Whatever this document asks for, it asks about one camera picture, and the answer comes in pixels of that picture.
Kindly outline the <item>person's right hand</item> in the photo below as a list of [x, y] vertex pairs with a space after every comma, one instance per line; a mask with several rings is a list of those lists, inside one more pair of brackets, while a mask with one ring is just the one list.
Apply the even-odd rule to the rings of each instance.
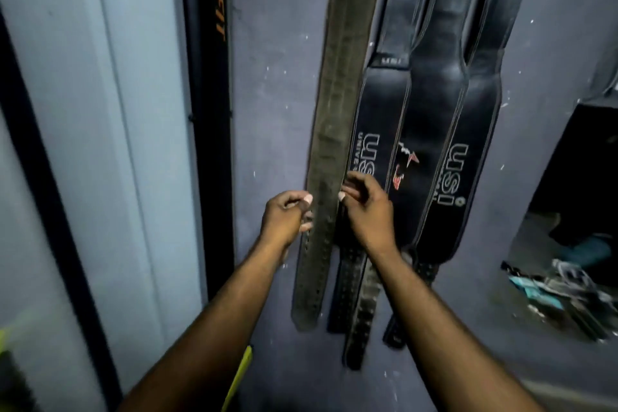
[[371, 261], [379, 265], [385, 260], [399, 257], [392, 203], [375, 177], [349, 171], [341, 190], [359, 190], [363, 193], [363, 204], [344, 207], [351, 229]]

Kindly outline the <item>person's left hand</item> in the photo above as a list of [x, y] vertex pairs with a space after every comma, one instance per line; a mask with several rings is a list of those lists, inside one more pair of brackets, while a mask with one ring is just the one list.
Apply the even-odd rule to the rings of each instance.
[[313, 229], [313, 212], [298, 207], [282, 208], [282, 192], [268, 200], [261, 221], [259, 245], [271, 250], [281, 262], [297, 236]]

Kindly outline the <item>olive suede weightlifting belt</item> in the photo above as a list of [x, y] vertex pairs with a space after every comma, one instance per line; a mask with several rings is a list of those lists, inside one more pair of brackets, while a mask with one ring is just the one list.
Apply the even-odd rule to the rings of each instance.
[[306, 189], [313, 229], [302, 236], [291, 319], [298, 332], [318, 325], [336, 233], [338, 193], [377, 0], [329, 0]]

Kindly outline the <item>person's right forearm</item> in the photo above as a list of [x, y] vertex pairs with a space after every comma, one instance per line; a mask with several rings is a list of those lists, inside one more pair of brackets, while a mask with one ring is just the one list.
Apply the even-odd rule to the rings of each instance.
[[402, 259], [393, 244], [368, 250], [439, 412], [546, 412]]

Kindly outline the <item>person's left forearm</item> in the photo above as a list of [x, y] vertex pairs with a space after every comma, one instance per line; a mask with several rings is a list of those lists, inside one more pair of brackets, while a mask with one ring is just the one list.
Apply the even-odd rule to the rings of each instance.
[[117, 412], [221, 412], [288, 246], [259, 238]]

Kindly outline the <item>black belt with white print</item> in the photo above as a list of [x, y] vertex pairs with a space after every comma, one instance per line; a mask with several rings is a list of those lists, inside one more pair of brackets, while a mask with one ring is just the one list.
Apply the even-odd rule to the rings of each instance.
[[431, 285], [463, 236], [502, 103], [501, 69], [522, 0], [475, 0], [467, 20], [468, 89], [446, 142], [413, 270]]
[[410, 95], [410, 56], [428, 3], [378, 0], [375, 9], [347, 168], [374, 175], [385, 189]]

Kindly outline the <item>black belt with red print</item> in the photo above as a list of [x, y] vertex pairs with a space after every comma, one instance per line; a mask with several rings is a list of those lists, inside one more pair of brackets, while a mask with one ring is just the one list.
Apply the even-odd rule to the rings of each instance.
[[475, 0], [429, 0], [409, 67], [411, 88], [398, 153], [385, 190], [394, 206], [396, 243], [416, 260], [437, 169], [468, 89], [467, 20]]

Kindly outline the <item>black upright bar, orange print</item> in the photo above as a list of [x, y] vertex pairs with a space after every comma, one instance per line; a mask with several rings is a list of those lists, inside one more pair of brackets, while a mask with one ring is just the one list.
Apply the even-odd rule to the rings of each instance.
[[228, 0], [183, 0], [207, 299], [235, 266]]

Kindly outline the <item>yellow strip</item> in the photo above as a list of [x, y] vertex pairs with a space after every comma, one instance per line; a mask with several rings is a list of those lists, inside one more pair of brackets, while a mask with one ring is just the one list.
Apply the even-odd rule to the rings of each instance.
[[242, 381], [251, 366], [253, 361], [253, 346], [248, 345], [244, 351], [241, 362], [237, 368], [236, 375], [232, 381], [226, 399], [220, 409], [220, 412], [231, 412], [231, 407]]

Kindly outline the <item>pile of clutter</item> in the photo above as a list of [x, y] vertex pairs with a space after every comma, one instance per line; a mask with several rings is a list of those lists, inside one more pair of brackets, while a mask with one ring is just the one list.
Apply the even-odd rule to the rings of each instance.
[[595, 282], [586, 268], [611, 256], [609, 240], [596, 234], [566, 247], [552, 259], [545, 274], [523, 270], [506, 260], [500, 269], [526, 296], [529, 310], [542, 321], [561, 329], [575, 326], [591, 342], [606, 343], [618, 339], [618, 288], [611, 290]]

